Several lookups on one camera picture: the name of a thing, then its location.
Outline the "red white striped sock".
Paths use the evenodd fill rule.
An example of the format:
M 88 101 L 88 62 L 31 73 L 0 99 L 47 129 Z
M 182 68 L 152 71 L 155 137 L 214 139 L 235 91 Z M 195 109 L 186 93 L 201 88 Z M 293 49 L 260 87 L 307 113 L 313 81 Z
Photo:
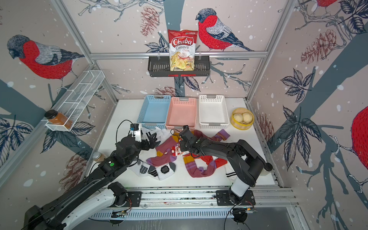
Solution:
M 171 153 L 172 153 L 172 156 L 179 156 L 181 155 L 183 152 L 181 151 L 181 147 L 180 147 L 180 143 L 177 143 L 175 146 L 173 146 L 171 148 Z

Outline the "red santa pattern sock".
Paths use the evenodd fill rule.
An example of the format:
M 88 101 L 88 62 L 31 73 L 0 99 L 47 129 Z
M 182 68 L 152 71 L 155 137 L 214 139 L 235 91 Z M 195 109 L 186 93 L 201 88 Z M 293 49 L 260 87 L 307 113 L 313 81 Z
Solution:
M 224 165 L 226 165 L 228 162 L 222 158 L 216 158 L 213 156 L 199 156 L 199 155 L 195 155 L 195 154 L 191 154 L 192 158 L 194 159 L 201 159 L 202 161 L 204 161 L 207 165 L 210 165 L 211 163 L 215 164 L 216 168 L 220 168 Z

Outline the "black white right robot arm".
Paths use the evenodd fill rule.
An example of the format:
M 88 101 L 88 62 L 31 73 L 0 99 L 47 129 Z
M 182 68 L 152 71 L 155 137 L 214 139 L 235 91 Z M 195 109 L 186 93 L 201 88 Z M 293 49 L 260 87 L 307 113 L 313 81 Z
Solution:
M 267 172 L 273 170 L 273 165 L 265 162 L 263 157 L 244 140 L 226 143 L 207 137 L 197 137 L 190 131 L 189 126 L 183 126 L 179 136 L 181 151 L 188 151 L 199 157 L 214 156 L 230 163 L 237 176 L 229 189 L 229 197 L 234 204 L 244 200 L 246 191 L 255 186 L 263 170 Z

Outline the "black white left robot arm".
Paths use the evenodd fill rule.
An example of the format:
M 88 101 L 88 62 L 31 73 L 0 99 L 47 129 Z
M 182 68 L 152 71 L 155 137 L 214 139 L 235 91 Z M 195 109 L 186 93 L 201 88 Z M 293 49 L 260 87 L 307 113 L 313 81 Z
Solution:
M 72 230 L 93 214 L 112 205 L 129 203 L 127 190 L 115 182 L 143 150 L 154 149 L 156 134 L 136 141 L 132 135 L 116 143 L 111 153 L 85 179 L 67 193 L 42 206 L 33 206 L 25 213 L 25 230 Z

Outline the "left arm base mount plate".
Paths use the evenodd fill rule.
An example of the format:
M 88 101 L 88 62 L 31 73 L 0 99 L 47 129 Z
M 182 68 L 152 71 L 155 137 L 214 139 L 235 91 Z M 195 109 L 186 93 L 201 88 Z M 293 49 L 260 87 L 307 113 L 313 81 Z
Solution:
M 142 192 L 133 191 L 133 192 L 123 192 L 122 194 L 116 197 L 114 202 L 115 207 L 125 207 L 125 208 L 134 208 L 140 206 L 140 201 L 142 197 Z

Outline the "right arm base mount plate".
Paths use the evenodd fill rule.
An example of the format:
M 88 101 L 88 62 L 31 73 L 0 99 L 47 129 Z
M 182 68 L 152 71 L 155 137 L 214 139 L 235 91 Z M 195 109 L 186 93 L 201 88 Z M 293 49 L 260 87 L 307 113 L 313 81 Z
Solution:
M 217 190 L 214 196 L 218 206 L 254 206 L 256 204 L 252 190 L 247 190 L 243 196 L 237 196 L 230 190 Z

